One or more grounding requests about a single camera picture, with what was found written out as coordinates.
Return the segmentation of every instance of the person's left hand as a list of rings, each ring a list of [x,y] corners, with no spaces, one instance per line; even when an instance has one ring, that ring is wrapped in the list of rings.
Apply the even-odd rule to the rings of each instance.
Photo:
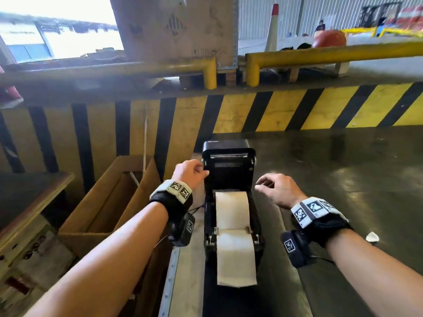
[[[209,170],[203,170],[202,163],[197,159],[193,159],[177,164],[172,179],[180,180],[194,190],[208,175]]]

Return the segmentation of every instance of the red cone tip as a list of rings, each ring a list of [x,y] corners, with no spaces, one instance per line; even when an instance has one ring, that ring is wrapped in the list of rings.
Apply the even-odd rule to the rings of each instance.
[[[272,15],[279,15],[279,4],[273,4]]]

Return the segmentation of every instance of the forearm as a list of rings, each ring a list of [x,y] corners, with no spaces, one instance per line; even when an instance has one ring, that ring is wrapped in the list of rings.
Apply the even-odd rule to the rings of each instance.
[[[117,316],[167,219],[162,204],[147,205],[79,261],[26,316]]]
[[[350,229],[326,249],[336,266],[377,316],[422,316],[423,277]]]

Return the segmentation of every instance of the red round object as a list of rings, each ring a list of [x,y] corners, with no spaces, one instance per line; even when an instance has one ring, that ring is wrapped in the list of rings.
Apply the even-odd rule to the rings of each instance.
[[[313,48],[324,48],[327,46],[346,46],[345,34],[339,30],[327,30],[314,38]]]

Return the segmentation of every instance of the corrugated metal wall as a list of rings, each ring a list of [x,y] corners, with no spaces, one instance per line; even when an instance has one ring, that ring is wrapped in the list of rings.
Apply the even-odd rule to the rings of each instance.
[[[320,19],[326,26],[343,29],[357,25],[363,5],[403,1],[403,7],[423,4],[423,0],[304,0],[299,35],[311,35]],[[272,5],[279,3],[279,37],[295,35],[301,0],[239,0],[239,38],[261,39],[267,36]]]

